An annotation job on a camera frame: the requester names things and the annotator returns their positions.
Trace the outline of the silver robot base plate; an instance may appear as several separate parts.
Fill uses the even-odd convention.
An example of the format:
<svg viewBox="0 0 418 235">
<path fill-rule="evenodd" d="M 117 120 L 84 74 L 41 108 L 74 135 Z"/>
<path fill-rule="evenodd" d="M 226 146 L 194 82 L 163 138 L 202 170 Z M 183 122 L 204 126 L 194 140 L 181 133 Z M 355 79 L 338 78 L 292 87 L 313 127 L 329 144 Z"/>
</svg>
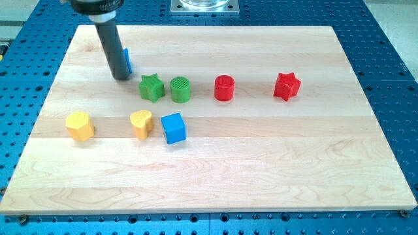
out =
<svg viewBox="0 0 418 235">
<path fill-rule="evenodd" d="M 171 0 L 170 14 L 181 15 L 238 15 L 239 0 Z"/>
</svg>

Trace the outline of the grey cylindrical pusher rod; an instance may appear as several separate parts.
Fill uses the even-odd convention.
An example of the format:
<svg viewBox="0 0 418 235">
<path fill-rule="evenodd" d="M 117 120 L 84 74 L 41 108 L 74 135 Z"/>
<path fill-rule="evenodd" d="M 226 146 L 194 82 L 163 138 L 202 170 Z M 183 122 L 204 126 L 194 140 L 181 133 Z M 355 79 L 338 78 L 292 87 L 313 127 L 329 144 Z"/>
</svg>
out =
<svg viewBox="0 0 418 235">
<path fill-rule="evenodd" d="M 94 23 L 97 30 L 112 77 L 115 80 L 127 80 L 130 76 L 130 70 L 121 44 L 115 17 L 116 12 L 112 11 L 89 16 L 89 19 Z"/>
</svg>

